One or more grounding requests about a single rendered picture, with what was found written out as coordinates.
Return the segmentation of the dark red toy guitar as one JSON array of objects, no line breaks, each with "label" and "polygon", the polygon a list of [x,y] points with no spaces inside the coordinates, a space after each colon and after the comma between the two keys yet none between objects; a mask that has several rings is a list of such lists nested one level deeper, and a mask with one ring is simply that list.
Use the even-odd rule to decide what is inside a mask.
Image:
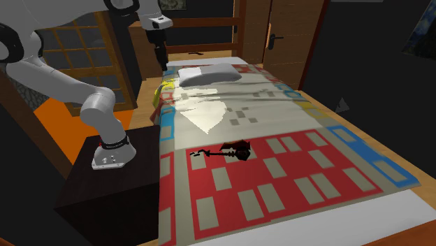
[{"label": "dark red toy guitar", "polygon": [[197,152],[191,152],[190,155],[195,157],[203,153],[207,157],[211,156],[227,156],[235,157],[240,161],[248,160],[251,155],[251,144],[246,140],[237,140],[233,142],[223,143],[218,152],[211,152],[211,150],[198,150]]}]

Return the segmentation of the bed with patterned quilt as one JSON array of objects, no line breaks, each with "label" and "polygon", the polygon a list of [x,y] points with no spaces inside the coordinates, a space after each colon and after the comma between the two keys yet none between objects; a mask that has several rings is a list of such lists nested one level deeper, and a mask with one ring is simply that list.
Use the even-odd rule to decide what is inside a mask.
[{"label": "bed with patterned quilt", "polygon": [[[181,87],[163,74],[151,121],[160,133],[159,246],[436,246],[436,209],[419,181],[290,86],[241,59],[242,78]],[[195,157],[227,142],[248,160]]]}]

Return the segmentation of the blue swirl wall painting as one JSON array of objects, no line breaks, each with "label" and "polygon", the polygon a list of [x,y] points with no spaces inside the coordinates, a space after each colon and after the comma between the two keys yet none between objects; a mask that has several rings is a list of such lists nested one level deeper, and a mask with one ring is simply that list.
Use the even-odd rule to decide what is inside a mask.
[{"label": "blue swirl wall painting", "polygon": [[402,53],[436,61],[436,0],[431,0]]}]

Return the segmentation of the white pillow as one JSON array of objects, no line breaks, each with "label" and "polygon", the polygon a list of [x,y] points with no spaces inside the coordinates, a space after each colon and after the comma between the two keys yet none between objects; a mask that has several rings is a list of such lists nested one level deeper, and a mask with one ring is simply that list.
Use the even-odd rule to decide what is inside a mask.
[{"label": "white pillow", "polygon": [[182,68],[177,74],[181,87],[210,85],[215,82],[234,82],[242,78],[240,73],[227,63]]}]

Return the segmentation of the dark framed wall picture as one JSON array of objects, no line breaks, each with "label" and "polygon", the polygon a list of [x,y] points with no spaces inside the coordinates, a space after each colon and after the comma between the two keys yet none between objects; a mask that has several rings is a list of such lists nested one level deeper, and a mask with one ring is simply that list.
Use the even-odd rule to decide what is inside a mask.
[{"label": "dark framed wall picture", "polygon": [[161,10],[186,10],[187,0],[159,0]]}]

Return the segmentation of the wooden lattice glass door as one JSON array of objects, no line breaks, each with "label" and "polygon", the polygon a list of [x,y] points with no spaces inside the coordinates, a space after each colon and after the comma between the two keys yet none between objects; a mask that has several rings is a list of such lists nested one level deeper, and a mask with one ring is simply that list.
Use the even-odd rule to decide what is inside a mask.
[{"label": "wooden lattice glass door", "polygon": [[60,27],[36,32],[51,67],[115,93],[114,111],[137,108],[136,98],[107,12],[89,13]]}]

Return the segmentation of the dark robot stand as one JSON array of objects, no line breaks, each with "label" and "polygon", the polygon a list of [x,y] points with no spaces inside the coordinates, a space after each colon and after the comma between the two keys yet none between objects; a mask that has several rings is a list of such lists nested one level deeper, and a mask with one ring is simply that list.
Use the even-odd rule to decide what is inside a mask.
[{"label": "dark robot stand", "polygon": [[159,126],[127,132],[136,156],[121,168],[95,171],[100,138],[86,138],[54,210],[92,246],[137,246],[158,237]]}]

